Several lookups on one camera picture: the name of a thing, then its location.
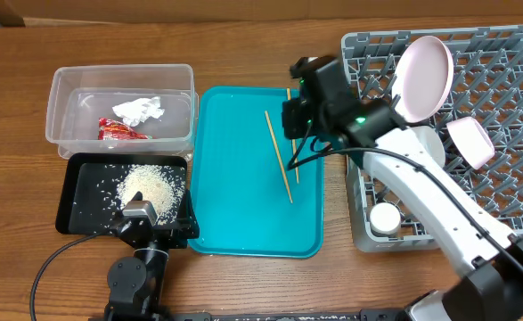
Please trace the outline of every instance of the wooden chopstick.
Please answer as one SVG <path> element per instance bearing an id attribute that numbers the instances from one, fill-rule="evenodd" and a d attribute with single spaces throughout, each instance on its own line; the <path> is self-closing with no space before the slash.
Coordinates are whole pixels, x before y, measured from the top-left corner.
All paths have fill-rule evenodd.
<path id="1" fill-rule="evenodd" d="M 279 160 L 279 166 L 281 167 L 282 180 L 285 182 L 285 187 L 287 187 L 287 193 L 289 194 L 289 201 L 292 204 L 293 197 L 290 195 L 289 180 L 287 180 L 287 175 L 285 174 L 285 167 L 282 165 L 281 153 L 279 152 L 279 146 L 277 146 L 277 140 L 275 139 L 273 126 L 271 126 L 271 119 L 269 119 L 269 113 L 267 111 L 265 111 L 265 118 L 267 119 L 267 126 L 269 127 L 271 138 L 273 138 L 273 146 L 275 148 L 275 153 L 277 154 L 277 159 Z"/>
<path id="2" fill-rule="evenodd" d="M 290 88 L 287 88 L 287 100 L 290 100 Z M 291 143 L 293 145 L 293 155 L 295 152 L 297 152 L 297 142 L 293 139 L 291 140 Z M 298 184 L 298 167 L 295 168 L 295 175 L 297 176 L 297 184 Z"/>

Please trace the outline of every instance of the blue plastic tray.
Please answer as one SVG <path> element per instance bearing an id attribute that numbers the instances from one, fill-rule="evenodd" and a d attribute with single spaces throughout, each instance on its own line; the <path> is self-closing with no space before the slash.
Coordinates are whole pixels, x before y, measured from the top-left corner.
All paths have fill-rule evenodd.
<path id="1" fill-rule="evenodd" d="M 287 172 L 282 181 L 267 128 L 269 112 L 283 164 L 292 148 L 281 111 L 286 89 L 217 86 L 204 94 L 192 168 L 192 202 L 207 254 L 305 259 L 323 244 L 323 160 Z M 300 158 L 311 155 L 306 144 Z"/>

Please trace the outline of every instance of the gray dish rack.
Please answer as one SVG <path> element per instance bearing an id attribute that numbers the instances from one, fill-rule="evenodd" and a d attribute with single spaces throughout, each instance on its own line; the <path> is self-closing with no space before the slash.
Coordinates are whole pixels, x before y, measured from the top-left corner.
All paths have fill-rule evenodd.
<path id="1" fill-rule="evenodd" d="M 465 29 L 357 32 L 342 38 L 347 80 L 360 99 L 391 97 L 394 71 L 405 48 L 419 37 L 434 36 L 449 48 L 454 81 L 443 107 L 424 125 L 444 142 L 445 171 L 498 220 L 523 234 L 523 26 Z M 457 152 L 446 123 L 471 116 L 487 130 L 495 155 L 473 169 Z M 361 251 L 437 248 L 413 213 L 374 177 L 347 160 L 347 197 L 352 234 Z M 401 212 L 397 237 L 377 237 L 368 221 L 377 202 L 392 202 Z"/>

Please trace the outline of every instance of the plastic container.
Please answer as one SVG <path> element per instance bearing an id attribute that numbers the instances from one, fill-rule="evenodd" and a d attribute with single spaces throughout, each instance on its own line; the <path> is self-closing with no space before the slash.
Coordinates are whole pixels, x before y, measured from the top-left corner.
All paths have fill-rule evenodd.
<path id="1" fill-rule="evenodd" d="M 98 120 L 121 121 L 113 106 L 138 98 L 160 98 L 165 110 L 133 129 L 153 139 L 98 140 Z M 186 64 L 65 67 L 55 72 L 45 138 L 68 159 L 75 152 L 152 152 L 193 155 L 198 96 L 192 67 Z"/>

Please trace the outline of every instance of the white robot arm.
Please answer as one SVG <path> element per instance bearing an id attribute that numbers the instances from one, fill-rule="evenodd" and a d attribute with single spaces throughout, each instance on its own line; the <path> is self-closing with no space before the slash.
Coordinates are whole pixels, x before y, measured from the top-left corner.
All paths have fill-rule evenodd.
<path id="1" fill-rule="evenodd" d="M 283 103 L 289 139 L 303 138 L 288 169 L 334 153 L 397 195 L 433 235 L 462 280 L 406 308 L 402 320 L 513 321 L 523 317 L 523 237 L 477 205 L 428 155 L 405 121 L 381 99 L 356 99 L 339 62 L 301 58 L 290 69 L 300 97 Z M 325 150 L 295 162 L 309 136 Z"/>
<path id="2" fill-rule="evenodd" d="M 503 248 L 511 245 L 514 232 L 478 206 L 425 151 L 411 129 L 393 129 L 376 140 L 378 148 L 396 152 L 423 165 L 445 187 L 477 222 Z M 376 177 L 397 195 L 413 215 L 426 227 L 449 258 L 455 272 L 465 276 L 474 270 L 480 257 L 494 258 L 498 252 L 424 174 L 401 160 L 378 153 L 364 154 L 364 171 Z"/>

